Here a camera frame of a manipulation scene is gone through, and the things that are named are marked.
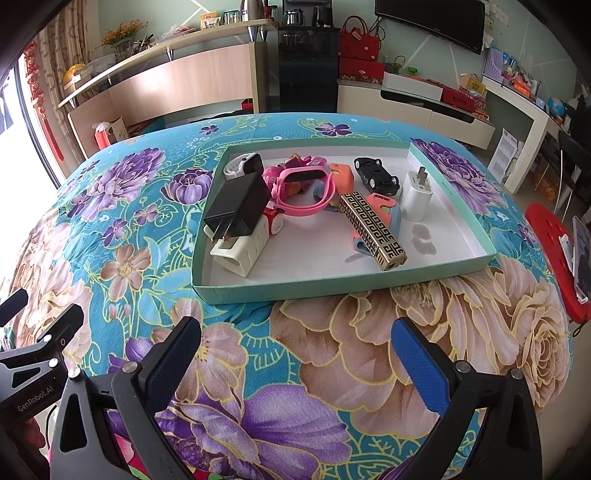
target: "peach rose print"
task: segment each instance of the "peach rose print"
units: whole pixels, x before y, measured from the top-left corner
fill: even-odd
[[[519,261],[501,269],[373,292],[274,305],[270,336],[300,361],[308,393],[350,412],[364,434],[417,439],[437,421],[390,346],[393,321],[408,316],[453,360],[478,371],[524,372],[537,411],[566,382],[567,317],[554,284]]]

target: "red box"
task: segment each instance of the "red box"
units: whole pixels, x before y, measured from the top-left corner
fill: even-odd
[[[472,95],[462,92],[461,90],[454,90],[453,88],[449,88],[447,85],[436,82],[435,80],[427,81],[443,89],[443,95],[441,96],[441,101],[443,103],[447,103],[448,105],[452,105],[456,108],[465,110],[466,112],[470,113],[474,113],[474,111],[476,110],[474,97]]]
[[[485,111],[486,110],[486,100],[482,97],[478,97],[476,95],[472,95],[470,92],[467,92],[464,88],[460,87],[460,91],[469,95],[471,98],[474,99],[474,106],[476,110]]]
[[[382,84],[384,64],[378,61],[339,58],[339,78]]]

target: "black toy car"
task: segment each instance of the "black toy car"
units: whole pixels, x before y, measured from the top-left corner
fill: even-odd
[[[390,175],[379,158],[356,158],[355,170],[371,193],[393,197],[400,190],[398,177]]]

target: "red handbag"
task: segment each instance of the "red handbag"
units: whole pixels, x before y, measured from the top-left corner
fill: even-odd
[[[352,18],[361,22],[363,30],[353,27],[347,31],[347,23]],[[379,53],[379,38],[369,33],[365,20],[357,15],[351,15],[339,33],[339,56],[346,59],[376,61]]]

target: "red stool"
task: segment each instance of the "red stool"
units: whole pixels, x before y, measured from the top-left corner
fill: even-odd
[[[572,241],[570,234],[560,220],[556,218],[556,215],[539,203],[532,203],[527,207],[525,218],[527,218],[537,235],[542,250],[550,262],[550,267],[554,272],[562,294],[566,313],[573,322],[581,325],[586,323],[591,319],[591,301],[581,305],[577,300],[577,294],[574,291],[573,274],[566,264],[564,252],[558,240],[560,236],[566,233]]]

